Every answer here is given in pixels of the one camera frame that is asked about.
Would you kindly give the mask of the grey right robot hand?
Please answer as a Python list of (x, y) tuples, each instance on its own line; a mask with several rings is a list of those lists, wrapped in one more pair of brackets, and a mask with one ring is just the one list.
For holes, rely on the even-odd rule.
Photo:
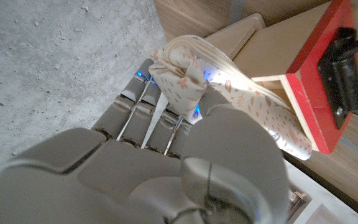
[(281, 150), (207, 87), (172, 156), (141, 149), (161, 94), (147, 59), (91, 129), (64, 131), (0, 172), (0, 223), (285, 223)]

